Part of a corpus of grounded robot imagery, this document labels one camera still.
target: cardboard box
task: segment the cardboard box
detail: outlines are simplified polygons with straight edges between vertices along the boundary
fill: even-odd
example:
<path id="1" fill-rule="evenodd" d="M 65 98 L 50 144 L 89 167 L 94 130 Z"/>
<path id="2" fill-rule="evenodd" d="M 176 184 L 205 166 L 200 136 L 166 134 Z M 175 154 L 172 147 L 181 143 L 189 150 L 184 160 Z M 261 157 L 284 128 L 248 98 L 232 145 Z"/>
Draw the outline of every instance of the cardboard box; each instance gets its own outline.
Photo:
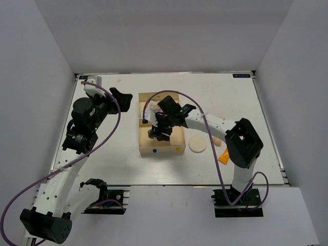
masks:
<path id="1" fill-rule="evenodd" d="M 170 141 L 157 141 L 148 137 L 148 131 L 152 128 L 151 123 L 142 124 L 141 112 L 149 97 L 155 92 L 139 93 L 139 151 L 140 154 L 157 154 L 157 153 L 183 153 L 186 149 L 185 135 L 183 127 L 174 127 L 170 136 Z M 171 96 L 177 103 L 179 95 L 172 92 L 164 92 L 152 98 L 152 101 L 159 102 L 166 96 Z"/>

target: white wall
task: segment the white wall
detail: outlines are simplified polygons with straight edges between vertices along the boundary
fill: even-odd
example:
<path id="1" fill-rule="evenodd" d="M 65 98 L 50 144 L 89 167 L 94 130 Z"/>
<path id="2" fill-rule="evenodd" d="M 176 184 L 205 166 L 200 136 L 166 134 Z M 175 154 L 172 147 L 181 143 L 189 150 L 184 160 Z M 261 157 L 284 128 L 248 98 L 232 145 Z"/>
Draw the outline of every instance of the white wall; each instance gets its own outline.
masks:
<path id="1" fill-rule="evenodd" d="M 327 1 L 294 1 L 256 73 L 288 178 L 302 191 L 320 245 L 328 245 L 327 13 Z"/>
<path id="2" fill-rule="evenodd" d="M 35 0 L 75 73 L 255 70 L 293 0 Z"/>
<path id="3" fill-rule="evenodd" d="M 44 176 L 67 111 L 74 75 L 33 0 L 0 1 L 0 211 L 24 187 Z M 5 220 L 20 244 L 19 215 L 35 193 L 13 204 Z"/>

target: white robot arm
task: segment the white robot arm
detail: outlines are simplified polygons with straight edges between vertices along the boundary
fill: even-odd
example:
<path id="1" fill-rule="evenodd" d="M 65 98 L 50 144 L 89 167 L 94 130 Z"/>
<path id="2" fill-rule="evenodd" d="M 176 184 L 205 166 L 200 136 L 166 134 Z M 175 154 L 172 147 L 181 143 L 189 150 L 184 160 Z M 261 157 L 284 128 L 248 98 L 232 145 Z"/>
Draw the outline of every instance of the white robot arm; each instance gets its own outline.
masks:
<path id="1" fill-rule="evenodd" d="M 150 138 L 168 141 L 174 126 L 208 132 L 203 114 L 195 106 L 187 104 L 181 107 L 170 96 L 158 105 L 162 112 L 146 110 L 143 119 L 144 123 L 152 123 L 152 129 L 148 132 Z M 206 115 L 206 119 L 212 135 L 227 144 L 229 157 L 235 164 L 231 187 L 236 193 L 241 193 L 253 177 L 254 166 L 263 148 L 263 142 L 247 119 L 232 121 L 209 114 Z"/>
<path id="2" fill-rule="evenodd" d="M 101 77 L 89 76 L 87 82 L 101 86 Z M 62 166 L 90 152 L 98 136 L 96 130 L 108 114 L 117 114 L 114 101 L 103 91 L 85 85 L 88 97 L 76 100 L 73 104 L 72 120 L 68 123 L 63 149 L 58 154 L 54 169 L 62 172 L 50 178 L 41 197 L 32 209 L 24 209 L 20 220 L 27 231 L 34 236 L 58 244 L 63 243 L 72 228 L 72 221 L 91 204 L 107 199 L 107 184 L 100 179 L 89 179 L 81 183 L 76 196 L 67 201 L 68 194 L 83 164 L 88 157 L 63 169 Z M 132 95 L 122 94 L 110 88 L 121 112 L 127 112 Z"/>

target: white tabletop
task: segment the white tabletop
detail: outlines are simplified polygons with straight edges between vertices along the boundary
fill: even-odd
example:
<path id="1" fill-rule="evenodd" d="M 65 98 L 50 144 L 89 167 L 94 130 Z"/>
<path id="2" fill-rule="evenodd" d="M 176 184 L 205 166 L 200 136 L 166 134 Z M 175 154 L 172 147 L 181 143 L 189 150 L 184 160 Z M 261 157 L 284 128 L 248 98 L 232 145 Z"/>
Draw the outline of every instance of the white tabletop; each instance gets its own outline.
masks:
<path id="1" fill-rule="evenodd" d="M 206 139 L 208 146 L 202 153 L 193 153 L 188 146 L 182 155 L 157 153 L 141 157 L 139 153 L 138 93 L 177 90 L 194 98 L 210 114 L 224 116 L 227 119 L 249 119 L 264 143 L 255 171 L 266 173 L 272 185 L 283 184 L 278 159 L 251 78 L 233 78 L 232 74 L 190 73 L 100 76 L 103 87 L 116 87 L 122 93 L 131 93 L 133 99 L 129 111 L 122 114 L 117 131 L 103 147 L 89 157 L 75 182 L 100 178 L 110 185 L 218 185 L 219 179 L 210 140 L 205 133 L 184 130 L 186 145 L 192 136 L 203 136 Z M 80 82 L 81 80 L 76 86 L 72 104 L 78 98 L 86 96 Z M 180 104 L 186 103 L 191 102 L 180 96 Z M 97 144 L 110 133 L 116 119 L 117 115 L 106 117 L 97 131 Z M 221 155 L 225 148 L 224 143 L 221 147 L 216 147 L 217 155 Z M 220 164 L 220 167 L 224 183 L 231 184 L 233 163 L 229 161 L 227 165 Z M 255 184 L 264 183 L 262 177 L 255 179 Z"/>
<path id="2" fill-rule="evenodd" d="M 265 188 L 259 192 L 263 197 Z M 211 195 L 210 187 L 132 186 L 124 215 L 81 214 L 62 245 L 318 244 L 299 188 L 271 188 L 259 218 L 215 218 Z"/>

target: orange object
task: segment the orange object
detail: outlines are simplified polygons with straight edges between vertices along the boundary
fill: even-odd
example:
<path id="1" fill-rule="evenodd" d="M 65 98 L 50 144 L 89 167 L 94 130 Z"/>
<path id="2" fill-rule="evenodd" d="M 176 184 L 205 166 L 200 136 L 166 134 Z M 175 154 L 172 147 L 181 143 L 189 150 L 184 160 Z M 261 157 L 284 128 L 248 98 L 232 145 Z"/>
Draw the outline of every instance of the orange object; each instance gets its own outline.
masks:
<path id="1" fill-rule="evenodd" d="M 219 157 L 218 159 L 221 163 L 227 165 L 228 161 L 229 161 L 229 153 L 228 153 L 228 149 L 226 148 L 224 153 Z"/>
<path id="2" fill-rule="evenodd" d="M 213 139 L 213 143 L 217 146 L 217 147 L 220 147 L 221 146 L 221 139 L 220 138 L 217 138 L 217 137 L 214 137 L 212 136 L 212 139 Z"/>

